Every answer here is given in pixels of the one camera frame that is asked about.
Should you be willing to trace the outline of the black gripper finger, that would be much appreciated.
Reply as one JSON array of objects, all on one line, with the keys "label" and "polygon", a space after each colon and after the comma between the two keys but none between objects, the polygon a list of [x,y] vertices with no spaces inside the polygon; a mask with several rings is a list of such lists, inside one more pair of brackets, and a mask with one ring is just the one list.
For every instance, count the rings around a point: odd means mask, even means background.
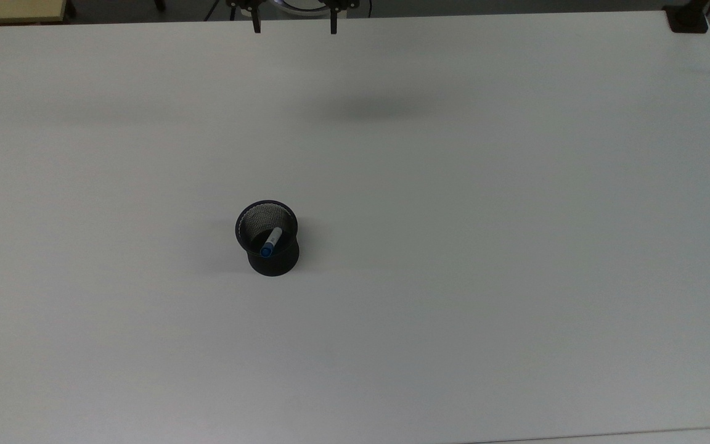
[{"label": "black gripper finger", "polygon": [[338,17],[349,9],[357,9],[360,6],[358,0],[324,0],[324,6],[330,11],[330,34],[337,34]]},{"label": "black gripper finger", "polygon": [[259,7],[263,1],[243,0],[243,1],[227,1],[226,5],[229,8],[229,20],[234,22],[237,17],[245,17],[253,24],[254,33],[261,33],[261,18]]}]

